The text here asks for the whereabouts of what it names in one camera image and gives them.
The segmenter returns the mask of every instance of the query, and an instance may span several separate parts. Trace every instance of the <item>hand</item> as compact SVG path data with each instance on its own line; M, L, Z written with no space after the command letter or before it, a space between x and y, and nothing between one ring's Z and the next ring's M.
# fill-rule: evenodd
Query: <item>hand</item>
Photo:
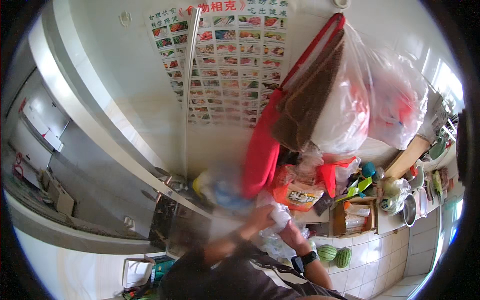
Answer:
M242 238L249 240L252 235L260 230L264 230L275 224L271 219L270 213L275 207L273 205L265 205L255 208L250 214L247 223L240 227L239 234Z
M292 220L288 221L287 225L279 235L288 246L295 250L297 255L303 256L312 251L312 247L302 236L300 229L293 224Z

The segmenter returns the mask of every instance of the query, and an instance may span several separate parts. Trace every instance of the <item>black t-shirt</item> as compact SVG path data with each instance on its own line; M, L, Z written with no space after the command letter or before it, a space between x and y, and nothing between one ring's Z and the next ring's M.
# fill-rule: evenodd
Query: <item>black t-shirt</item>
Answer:
M183 255L162 279L162 294L172 300L270 300L310 295L345 299L335 290L311 283L250 243L239 245L230 257L212 268L203 261L203 249Z

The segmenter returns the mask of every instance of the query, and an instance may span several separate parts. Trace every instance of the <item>person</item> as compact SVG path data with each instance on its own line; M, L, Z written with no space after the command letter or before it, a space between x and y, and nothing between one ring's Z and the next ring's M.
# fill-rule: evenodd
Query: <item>person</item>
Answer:
M305 261L303 275L279 263L250 240L275 222L272 205L256 208L247 222L204 248L184 254L162 279L166 299L345 299L291 222L279 233Z

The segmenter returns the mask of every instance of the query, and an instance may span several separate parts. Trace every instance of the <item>food chart poster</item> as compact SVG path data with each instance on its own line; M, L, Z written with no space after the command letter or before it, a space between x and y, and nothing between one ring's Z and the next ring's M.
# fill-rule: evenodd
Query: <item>food chart poster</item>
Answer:
M183 100L190 84L188 123L254 128L270 95L287 75L290 49L288 0L228 0L158 4L144 14L163 70ZM185 51L192 8L202 9L190 82Z

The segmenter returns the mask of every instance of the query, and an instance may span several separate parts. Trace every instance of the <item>green striped watermelon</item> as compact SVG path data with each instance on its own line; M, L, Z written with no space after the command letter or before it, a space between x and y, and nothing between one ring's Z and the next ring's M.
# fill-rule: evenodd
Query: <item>green striped watermelon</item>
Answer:
M350 263L352 258L352 251L349 248L337 250L335 257L335 264L339 269L345 268Z
M317 247L318 259L322 262L332 261L336 256L336 248L330 245Z

